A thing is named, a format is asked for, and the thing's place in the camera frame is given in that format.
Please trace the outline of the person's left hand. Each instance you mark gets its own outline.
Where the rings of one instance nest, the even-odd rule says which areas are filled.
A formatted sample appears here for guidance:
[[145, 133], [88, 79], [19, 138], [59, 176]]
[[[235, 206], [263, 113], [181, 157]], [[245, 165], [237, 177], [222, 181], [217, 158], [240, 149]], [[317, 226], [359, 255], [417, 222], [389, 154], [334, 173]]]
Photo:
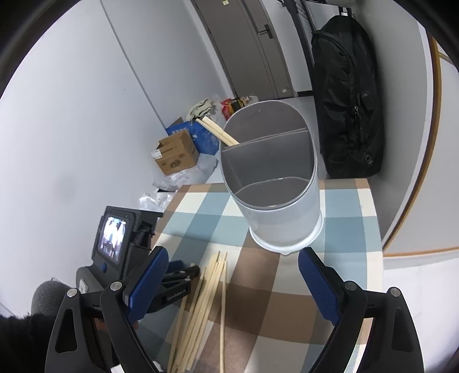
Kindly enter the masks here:
[[44, 372], [54, 326], [50, 316], [1, 316], [1, 372]]

